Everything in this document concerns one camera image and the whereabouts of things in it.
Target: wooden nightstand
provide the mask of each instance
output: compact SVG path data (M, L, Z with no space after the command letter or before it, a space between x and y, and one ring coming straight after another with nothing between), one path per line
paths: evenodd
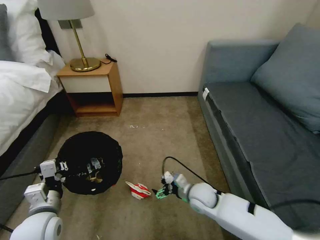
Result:
M123 96L117 63L102 63L90 72L74 72L67 64L57 77L77 117L120 115Z

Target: floor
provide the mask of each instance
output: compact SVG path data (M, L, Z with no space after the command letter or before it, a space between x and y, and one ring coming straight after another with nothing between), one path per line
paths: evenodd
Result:
M83 131L101 131L116 139L123 151L118 183L96 196L64 189L60 217L64 240L82 239L223 239L220 227L175 196L137 200L125 181L162 187L161 164L174 156L222 191L229 191L196 97L127 98L120 117L63 117L48 159L55 158L66 139ZM188 171L168 160L166 170ZM7 225L15 228L26 217L23 201ZM9 235L0 232L0 240Z

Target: lamp shade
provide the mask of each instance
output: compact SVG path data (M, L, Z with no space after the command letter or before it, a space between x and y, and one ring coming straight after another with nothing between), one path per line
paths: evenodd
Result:
M73 20L91 17L90 0L38 0L41 17L47 20Z

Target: sofa armrest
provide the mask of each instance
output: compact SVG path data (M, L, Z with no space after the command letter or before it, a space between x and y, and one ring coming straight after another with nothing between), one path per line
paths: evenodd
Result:
M207 45L199 90L209 82L249 81L255 71L265 63L279 42L210 41Z

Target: trash bag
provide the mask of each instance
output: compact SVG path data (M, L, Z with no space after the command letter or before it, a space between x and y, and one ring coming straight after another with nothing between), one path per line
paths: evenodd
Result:
M73 193L96 195L116 184L122 171L119 143L102 132L82 132L65 141L57 161L66 162L63 185Z

